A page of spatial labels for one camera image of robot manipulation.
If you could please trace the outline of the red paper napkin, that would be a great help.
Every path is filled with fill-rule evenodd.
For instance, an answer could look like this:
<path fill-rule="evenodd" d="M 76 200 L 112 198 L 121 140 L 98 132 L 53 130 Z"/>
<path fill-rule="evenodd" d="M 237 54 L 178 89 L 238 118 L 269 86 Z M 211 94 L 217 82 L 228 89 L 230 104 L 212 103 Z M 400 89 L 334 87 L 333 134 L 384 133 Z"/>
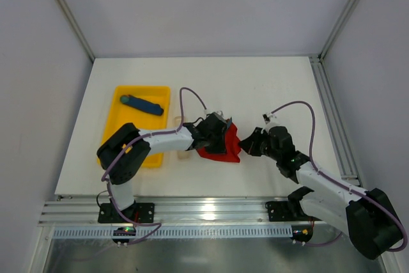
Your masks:
<path fill-rule="evenodd" d="M 237 127 L 234 123 L 231 124 L 230 128 L 226 131 L 225 135 L 225 145 L 227 153 L 217 155 L 206 153 L 204 149 L 197 150 L 197 153 L 201 158 L 214 160 L 217 162 L 230 162 L 230 163 L 240 163 L 239 153 L 241 148 L 239 147 L 239 138 L 237 136 Z"/>

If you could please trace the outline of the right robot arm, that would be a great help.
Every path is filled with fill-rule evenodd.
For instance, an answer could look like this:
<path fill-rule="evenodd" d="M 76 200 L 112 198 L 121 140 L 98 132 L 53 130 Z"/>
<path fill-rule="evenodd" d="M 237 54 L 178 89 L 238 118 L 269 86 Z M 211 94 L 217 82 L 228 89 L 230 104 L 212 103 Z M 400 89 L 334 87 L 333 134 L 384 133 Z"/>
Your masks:
<path fill-rule="evenodd" d="M 301 185 L 288 196 L 297 208 L 347 235 L 366 258 L 407 246 L 408 235 L 386 193 L 365 190 L 318 168 L 311 156 L 296 150 L 286 127 L 257 127 L 239 145 L 249 155 L 273 159 L 284 177 Z"/>

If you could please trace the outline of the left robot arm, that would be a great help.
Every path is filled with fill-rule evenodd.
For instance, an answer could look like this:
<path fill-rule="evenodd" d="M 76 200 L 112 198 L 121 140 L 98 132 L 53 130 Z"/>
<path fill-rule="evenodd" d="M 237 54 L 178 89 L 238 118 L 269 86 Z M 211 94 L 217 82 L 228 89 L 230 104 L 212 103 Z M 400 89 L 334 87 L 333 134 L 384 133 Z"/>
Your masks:
<path fill-rule="evenodd" d="M 181 123 L 173 129 L 139 130 L 133 123 L 124 124 L 96 152 L 112 206 L 123 214 L 135 204 L 131 181 L 148 157 L 202 148 L 224 153 L 230 125 L 231 120 L 225 120 L 216 112 L 199 123 Z"/>

